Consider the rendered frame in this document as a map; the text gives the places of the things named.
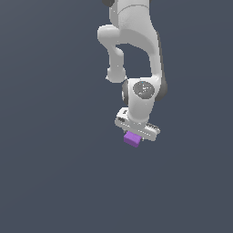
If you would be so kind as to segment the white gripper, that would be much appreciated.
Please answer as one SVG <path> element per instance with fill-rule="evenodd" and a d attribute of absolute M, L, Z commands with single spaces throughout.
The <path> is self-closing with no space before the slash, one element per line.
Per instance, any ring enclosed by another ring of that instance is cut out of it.
<path fill-rule="evenodd" d="M 155 141 L 160 129 L 150 123 L 146 123 L 143 128 L 133 127 L 127 117 L 128 108 L 122 107 L 116 114 L 115 125 L 122 128 L 123 131 L 131 132 L 141 136 L 143 139 Z"/>

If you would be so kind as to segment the purple cube block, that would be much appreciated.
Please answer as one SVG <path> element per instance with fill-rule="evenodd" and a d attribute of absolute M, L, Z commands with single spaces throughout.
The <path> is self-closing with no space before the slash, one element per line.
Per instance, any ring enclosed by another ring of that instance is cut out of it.
<path fill-rule="evenodd" d="M 127 131 L 124 135 L 124 142 L 129 144 L 132 147 L 138 147 L 141 141 L 141 136 L 134 134 L 130 131 Z"/>

